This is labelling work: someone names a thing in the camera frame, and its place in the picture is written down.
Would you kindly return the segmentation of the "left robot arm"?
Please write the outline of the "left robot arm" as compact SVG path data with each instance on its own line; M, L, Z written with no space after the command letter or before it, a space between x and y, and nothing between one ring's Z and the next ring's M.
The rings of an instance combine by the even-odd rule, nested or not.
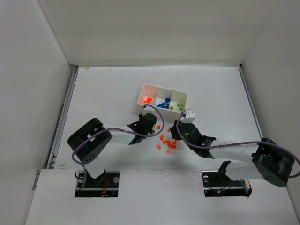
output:
M145 115L140 114L138 121L123 127L118 127L118 129L129 131L129 133L124 133L118 130L112 130L111 126L105 126L99 119L93 118L73 133L68 138L67 143L73 151L76 151L77 147L84 141L102 131L101 134L91 138L91 140L75 153L79 161L86 168L87 173L93 179L97 179L104 170L101 168L93 168L91 163L99 156L107 144L138 144L145 139L146 136L154 134L154 126L157 120L157 117L151 113Z

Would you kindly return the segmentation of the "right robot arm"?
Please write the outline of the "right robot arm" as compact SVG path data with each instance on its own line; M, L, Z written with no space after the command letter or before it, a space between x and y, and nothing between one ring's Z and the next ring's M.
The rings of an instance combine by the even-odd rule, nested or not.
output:
M218 174L232 181L261 179L272 185L286 187L295 162L300 160L271 139L212 146L215 137L202 135L192 123L176 120L169 129L172 139L182 140L202 158L223 159Z

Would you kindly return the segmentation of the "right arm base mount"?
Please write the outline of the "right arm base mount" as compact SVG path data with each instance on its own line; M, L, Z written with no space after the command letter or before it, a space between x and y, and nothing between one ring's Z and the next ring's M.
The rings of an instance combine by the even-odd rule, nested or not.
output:
M224 161L218 170L202 171L205 197L250 197L252 187L248 179L233 181L225 175L230 162Z

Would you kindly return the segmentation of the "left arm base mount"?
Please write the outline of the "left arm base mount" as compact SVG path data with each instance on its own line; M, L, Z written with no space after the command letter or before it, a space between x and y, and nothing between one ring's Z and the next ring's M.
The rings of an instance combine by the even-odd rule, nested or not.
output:
M87 173L84 182L84 171L78 170L75 172L77 179L75 197L78 198L115 198L119 195L119 171L106 171L104 170L97 178L92 178Z

